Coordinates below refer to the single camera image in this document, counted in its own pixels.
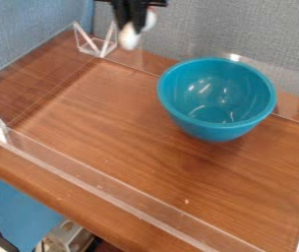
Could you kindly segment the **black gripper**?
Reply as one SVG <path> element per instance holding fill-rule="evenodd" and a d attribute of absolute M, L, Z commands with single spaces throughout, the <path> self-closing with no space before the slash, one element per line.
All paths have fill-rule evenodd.
<path fill-rule="evenodd" d="M 148 7 L 168 7 L 169 0 L 94 0 L 112 4 L 117 28 L 121 30 L 129 21 L 129 6 L 132 23 L 137 33 L 141 33 L 147 22 Z"/>

